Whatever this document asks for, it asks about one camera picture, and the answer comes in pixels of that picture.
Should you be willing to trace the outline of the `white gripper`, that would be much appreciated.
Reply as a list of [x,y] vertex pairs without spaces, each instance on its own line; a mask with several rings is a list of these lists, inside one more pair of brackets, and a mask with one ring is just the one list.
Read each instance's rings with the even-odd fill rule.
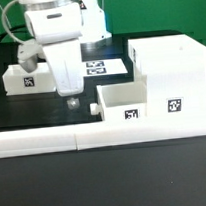
[[[82,35],[81,10],[77,3],[66,6],[29,10],[25,13],[30,34],[42,46],[45,60],[54,78],[60,96],[80,94],[84,90],[84,77],[81,72]],[[70,110],[80,106],[78,98],[67,101]]]

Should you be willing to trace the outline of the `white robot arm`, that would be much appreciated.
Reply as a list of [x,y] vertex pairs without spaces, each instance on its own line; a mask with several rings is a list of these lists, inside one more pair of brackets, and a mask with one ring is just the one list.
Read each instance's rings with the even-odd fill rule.
[[104,44],[105,13],[97,0],[18,0],[32,38],[22,46],[25,70],[34,71],[38,59],[46,61],[57,93],[67,99],[67,107],[78,108],[78,94],[84,90],[81,53],[85,47]]

